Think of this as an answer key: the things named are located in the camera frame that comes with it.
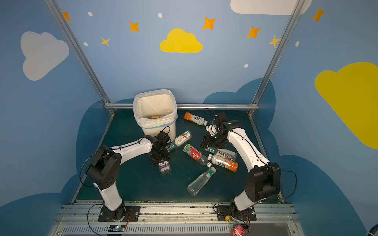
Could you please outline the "grape juice purple label bottle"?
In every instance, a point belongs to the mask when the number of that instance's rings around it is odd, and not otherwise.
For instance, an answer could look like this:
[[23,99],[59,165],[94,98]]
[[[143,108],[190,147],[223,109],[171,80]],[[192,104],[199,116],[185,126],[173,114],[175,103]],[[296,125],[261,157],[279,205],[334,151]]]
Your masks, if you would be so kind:
[[170,164],[169,164],[168,160],[163,161],[163,162],[159,162],[158,166],[159,166],[160,172],[163,175],[168,174],[168,173],[171,172],[171,167],[170,167]]

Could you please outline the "yellow tea red label bottle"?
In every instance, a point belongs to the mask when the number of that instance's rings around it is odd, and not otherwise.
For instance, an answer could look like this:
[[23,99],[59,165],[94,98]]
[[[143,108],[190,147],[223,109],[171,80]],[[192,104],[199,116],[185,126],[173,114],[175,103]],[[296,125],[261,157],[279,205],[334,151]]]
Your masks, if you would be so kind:
[[150,119],[154,120],[154,119],[160,119],[162,117],[164,117],[164,115],[153,115],[153,116],[150,117]]

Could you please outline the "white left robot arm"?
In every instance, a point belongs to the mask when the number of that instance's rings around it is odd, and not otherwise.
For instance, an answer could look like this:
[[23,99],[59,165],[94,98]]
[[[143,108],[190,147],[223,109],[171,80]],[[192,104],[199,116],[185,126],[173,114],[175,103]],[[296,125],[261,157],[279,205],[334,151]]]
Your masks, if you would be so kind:
[[91,157],[85,174],[99,191],[103,207],[99,222],[137,221],[140,209],[127,208],[119,195],[116,181],[120,168],[125,162],[147,154],[153,165],[159,166],[170,159],[167,150],[171,141],[169,135],[161,131],[157,136],[145,135],[141,139],[114,147],[101,146]]

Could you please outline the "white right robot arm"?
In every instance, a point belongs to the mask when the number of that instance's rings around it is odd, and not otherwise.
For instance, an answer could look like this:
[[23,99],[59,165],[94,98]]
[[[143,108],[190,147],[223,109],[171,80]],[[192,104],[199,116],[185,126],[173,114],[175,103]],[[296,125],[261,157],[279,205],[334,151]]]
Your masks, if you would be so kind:
[[264,157],[248,138],[244,128],[237,120],[229,121],[223,114],[216,115],[214,121],[206,126],[208,135],[203,136],[203,148],[225,148],[231,143],[244,161],[248,177],[244,191],[231,201],[234,211],[243,211],[259,201],[279,194],[281,169]]

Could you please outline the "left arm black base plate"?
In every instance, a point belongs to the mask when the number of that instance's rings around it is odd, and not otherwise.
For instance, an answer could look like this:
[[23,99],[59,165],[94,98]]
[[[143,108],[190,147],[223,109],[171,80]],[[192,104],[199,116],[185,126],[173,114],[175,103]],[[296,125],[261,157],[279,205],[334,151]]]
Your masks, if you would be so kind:
[[117,209],[111,211],[106,206],[103,206],[98,222],[137,222],[140,210],[140,206],[120,205]]

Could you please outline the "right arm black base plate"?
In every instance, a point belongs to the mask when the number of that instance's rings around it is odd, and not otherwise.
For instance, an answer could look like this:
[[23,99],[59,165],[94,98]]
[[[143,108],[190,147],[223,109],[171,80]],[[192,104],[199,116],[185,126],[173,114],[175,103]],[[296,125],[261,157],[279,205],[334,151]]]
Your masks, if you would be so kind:
[[220,205],[214,204],[213,210],[217,215],[218,221],[226,221],[227,216],[231,216],[237,221],[256,221],[257,216],[254,207],[249,207],[245,210],[238,210],[234,205]]

